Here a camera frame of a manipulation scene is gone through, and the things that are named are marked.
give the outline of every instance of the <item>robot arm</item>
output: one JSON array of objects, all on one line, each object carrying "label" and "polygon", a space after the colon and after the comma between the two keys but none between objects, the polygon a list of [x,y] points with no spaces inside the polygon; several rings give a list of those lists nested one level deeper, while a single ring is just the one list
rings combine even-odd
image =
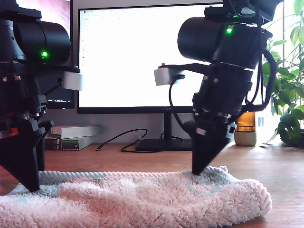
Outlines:
[{"label": "robot arm", "polygon": [[65,29],[40,19],[40,11],[20,8],[16,0],[0,0],[0,165],[30,191],[39,190],[44,137],[53,125],[40,121],[47,100],[37,77],[79,73],[60,66],[71,49]]},{"label": "robot arm", "polygon": [[[210,7],[204,18],[190,18],[178,35],[180,53],[190,59],[210,63],[170,65],[163,64],[154,71],[157,85],[171,85],[185,77],[184,70],[204,75],[200,91],[194,94],[195,122],[178,124],[192,139],[192,172],[199,175],[230,142],[236,129],[234,122],[244,112],[264,110],[270,100],[277,64],[266,49],[272,34],[261,25],[272,21],[277,5],[282,0],[223,0],[223,7]],[[271,77],[266,88],[266,99],[253,105],[246,99],[251,90],[253,70],[259,64],[262,77],[262,54],[271,66]]]}]

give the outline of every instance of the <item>amber glass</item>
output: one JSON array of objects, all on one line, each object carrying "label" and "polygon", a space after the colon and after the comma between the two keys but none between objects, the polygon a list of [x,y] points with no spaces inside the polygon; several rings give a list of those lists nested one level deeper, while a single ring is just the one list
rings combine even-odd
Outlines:
[{"label": "amber glass", "polygon": [[237,120],[237,132],[256,132],[256,113],[244,113]]}]

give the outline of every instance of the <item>stack of books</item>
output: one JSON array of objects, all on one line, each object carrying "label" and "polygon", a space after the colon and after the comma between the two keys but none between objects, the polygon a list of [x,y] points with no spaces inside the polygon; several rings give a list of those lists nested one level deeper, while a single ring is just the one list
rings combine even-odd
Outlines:
[{"label": "stack of books", "polygon": [[102,133],[102,126],[55,126],[46,136],[45,149],[79,151],[94,143],[94,136]]}]

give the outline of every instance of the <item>white screen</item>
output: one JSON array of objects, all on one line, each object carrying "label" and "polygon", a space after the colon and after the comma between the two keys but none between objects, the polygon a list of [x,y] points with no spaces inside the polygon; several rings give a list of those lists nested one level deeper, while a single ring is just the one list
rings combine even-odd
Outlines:
[{"label": "white screen", "polygon": [[[170,106],[169,85],[156,86],[162,63],[188,64],[178,49],[182,24],[210,5],[80,11],[79,66],[84,75],[79,107]],[[175,106],[192,106],[203,75],[186,72],[172,89]]]}]

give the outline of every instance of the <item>wall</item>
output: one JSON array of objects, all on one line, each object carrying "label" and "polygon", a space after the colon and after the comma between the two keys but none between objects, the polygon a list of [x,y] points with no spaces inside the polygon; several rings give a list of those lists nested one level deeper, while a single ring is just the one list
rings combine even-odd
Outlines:
[{"label": "wall", "polygon": [[[179,114],[182,121],[193,120],[191,114]],[[75,125],[102,125],[104,134],[96,138],[96,142],[102,143],[116,135],[128,130],[147,128],[146,138],[159,138],[163,132],[163,114],[94,114],[78,115],[75,110],[47,110],[43,120],[53,120],[57,126]],[[131,143],[137,140],[137,135],[142,132],[130,133],[122,136],[114,143]],[[172,135],[189,138],[189,136],[178,126],[172,117]]]},{"label": "wall", "polygon": [[[140,6],[140,5],[163,5],[182,3],[212,3],[222,2],[220,0],[73,0],[73,37],[74,37],[74,59],[77,60],[78,53],[78,9],[98,7]],[[192,114],[179,114],[182,121],[193,120]],[[163,114],[100,114],[100,115],[78,115],[74,110],[48,110],[44,120],[54,120],[55,125],[102,125],[104,134],[97,138],[96,142],[104,142],[122,132],[135,129],[147,128],[147,138],[158,138],[163,132]],[[129,143],[137,139],[142,133],[131,133],[116,139],[114,142]],[[178,126],[172,118],[172,134],[177,137],[189,138],[189,136]]]}]

